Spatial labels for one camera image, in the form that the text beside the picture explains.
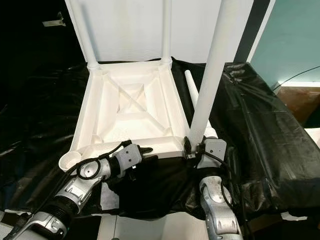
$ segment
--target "black cable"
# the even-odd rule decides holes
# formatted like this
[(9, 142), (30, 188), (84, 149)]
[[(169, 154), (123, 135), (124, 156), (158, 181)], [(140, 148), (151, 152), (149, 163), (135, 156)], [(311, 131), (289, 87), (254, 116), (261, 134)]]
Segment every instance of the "black cable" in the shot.
[(222, 192), (222, 196), (223, 196), (223, 199), (224, 199), (225, 203), (228, 205), (228, 207), (230, 209), (233, 209), (233, 206), (231, 205), (231, 203), (228, 201), (228, 199), (226, 197), (223, 180), (221, 180), (221, 192)]
[(121, 142), (118, 146), (116, 146), (113, 150), (111, 150), (110, 152), (101, 154), (100, 156), (98, 156), (99, 159), (104, 159), (105, 157), (108, 157), (110, 154), (113, 154), (115, 151), (117, 151), (119, 148), (121, 148), (123, 146), (123, 142)]
[(290, 77), (289, 79), (285, 80), (283, 83), (279, 84), (279, 85), (276, 86), (274, 89), (272, 89), (272, 91), (280, 88), (284, 83), (290, 81), (291, 79), (294, 79), (295, 77), (297, 77), (297, 76), (299, 76), (299, 75), (301, 75), (301, 74), (304, 74), (304, 73), (306, 73), (306, 72), (309, 72), (309, 71), (314, 70), (314, 69), (317, 69), (317, 68), (320, 68), (320, 65), (319, 65), (319, 66), (312, 67), (312, 68), (310, 68), (310, 69), (308, 69), (308, 70), (302, 71), (302, 72), (300, 72), (300, 73), (298, 73), (298, 74)]
[[(252, 240), (255, 239), (255, 236), (253, 235), (253, 232), (251, 231), (251, 228), (249, 226), (249, 223), (248, 223), (248, 219), (247, 219), (247, 215), (246, 215), (246, 209), (245, 209), (245, 201), (244, 201), (244, 196), (243, 196), (243, 193), (239, 187), (239, 185), (235, 182), (235, 179), (234, 178), (237, 178), (235, 172), (230, 168), (230, 166), (224, 162), (222, 159), (220, 159), (219, 157), (213, 155), (213, 154), (210, 154), (209, 152), (207, 151), (204, 151), (203, 154), (211, 157), (212, 159), (215, 159), (217, 160), (219, 163), (221, 163), (227, 170), (228, 172), (230, 173), (230, 181), (231, 181), (231, 186), (237, 191), (237, 194), (239, 195), (238, 198), (239, 198), (239, 202), (240, 202), (240, 209), (241, 209), (241, 213), (242, 213), (242, 220), (243, 220), (243, 228), (244, 228), (244, 235), (246, 236), (247, 235), (247, 230), (249, 232), (249, 236)], [(221, 192), (222, 192), (222, 196), (223, 196), (223, 199), (224, 201), (226, 202), (226, 204), (228, 205), (228, 207), (230, 209), (234, 209), (235, 208), (235, 204), (232, 206), (228, 200), (227, 200), (227, 197), (225, 195), (225, 190), (224, 190), (224, 186), (223, 186), (223, 180), (221, 181)]]
[(62, 178), (60, 178), (60, 180), (58, 181), (58, 183), (55, 185), (55, 187), (52, 189), (52, 191), (47, 195), (47, 197), (44, 199), (44, 201), (42, 201), (42, 203), (40, 204), (40, 206), (38, 206), (34, 211), (32, 211), (33, 214), (39, 212), (40, 209), (42, 209), (42, 207), (48, 202), (48, 200), (52, 197), (52, 195), (54, 193), (56, 193), (56, 191), (58, 189), (60, 189), (62, 187), (62, 185), (65, 183), (66, 179), (72, 174), (72, 172), (74, 170), (76, 170), (77, 166), (74, 165), (73, 167), (71, 167), (68, 171), (66, 171), (64, 173), (64, 175), (62, 176)]

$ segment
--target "black plastic sheet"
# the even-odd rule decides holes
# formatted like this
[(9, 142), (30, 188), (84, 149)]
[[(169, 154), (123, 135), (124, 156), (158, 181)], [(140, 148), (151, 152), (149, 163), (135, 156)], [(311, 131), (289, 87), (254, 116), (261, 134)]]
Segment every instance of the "black plastic sheet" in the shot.
[[(199, 89), (205, 65), (172, 63), (191, 124), (187, 69)], [(58, 161), (70, 147), (87, 79), (84, 65), (40, 69), (1, 111), (2, 210), (34, 210), (62, 176)], [(287, 210), (309, 215), (320, 207), (320, 150), (249, 64), (226, 64), (210, 122), (227, 142), (225, 161), (239, 176), (250, 217)], [(109, 182), (120, 208), (108, 213), (152, 219), (187, 212), (203, 219), (198, 184), (213, 169), (199, 172), (196, 164), (177, 157), (138, 165), (136, 181)], [(103, 213), (100, 190), (98, 185), (82, 215)]]

